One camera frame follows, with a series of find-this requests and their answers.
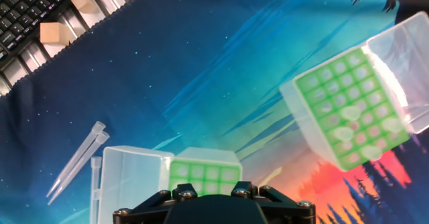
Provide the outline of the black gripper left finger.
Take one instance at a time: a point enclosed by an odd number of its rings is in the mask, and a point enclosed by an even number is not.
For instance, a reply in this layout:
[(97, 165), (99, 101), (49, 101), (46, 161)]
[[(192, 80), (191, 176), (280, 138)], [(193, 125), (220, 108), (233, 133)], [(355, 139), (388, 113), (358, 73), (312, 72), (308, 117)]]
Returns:
[(160, 190), (133, 209), (113, 212), (113, 224), (151, 223), (163, 221), (175, 204), (198, 197), (190, 183), (179, 184), (173, 191)]

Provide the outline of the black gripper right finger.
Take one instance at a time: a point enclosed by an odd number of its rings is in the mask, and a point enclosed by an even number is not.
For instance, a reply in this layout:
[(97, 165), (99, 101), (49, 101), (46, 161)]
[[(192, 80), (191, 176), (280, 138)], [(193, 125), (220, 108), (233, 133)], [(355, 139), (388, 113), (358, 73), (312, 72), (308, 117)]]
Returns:
[(255, 186), (250, 181), (239, 181), (231, 196), (246, 200), (238, 206), (251, 223), (315, 224), (316, 206), (311, 201), (293, 201), (269, 185)]

